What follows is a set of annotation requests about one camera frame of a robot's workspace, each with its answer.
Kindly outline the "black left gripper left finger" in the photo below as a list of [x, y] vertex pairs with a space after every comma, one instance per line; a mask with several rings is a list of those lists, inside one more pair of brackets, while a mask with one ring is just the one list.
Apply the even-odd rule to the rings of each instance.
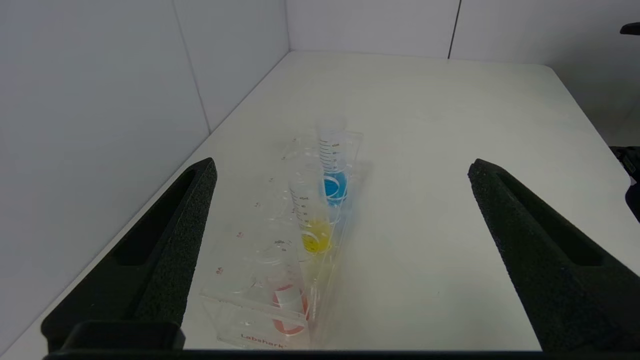
[[217, 176], [212, 158], [178, 176], [42, 321], [48, 351], [87, 322], [182, 324]]

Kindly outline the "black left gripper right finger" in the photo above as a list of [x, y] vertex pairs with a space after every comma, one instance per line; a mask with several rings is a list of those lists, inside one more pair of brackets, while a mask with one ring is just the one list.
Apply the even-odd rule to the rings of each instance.
[[637, 351], [640, 279], [502, 167], [471, 191], [544, 351]]

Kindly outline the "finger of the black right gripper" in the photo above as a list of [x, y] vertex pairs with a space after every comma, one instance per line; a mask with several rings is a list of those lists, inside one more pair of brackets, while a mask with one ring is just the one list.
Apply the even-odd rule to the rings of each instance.
[[640, 146], [611, 146], [610, 150], [620, 162], [633, 184], [627, 189], [625, 201], [640, 222]]

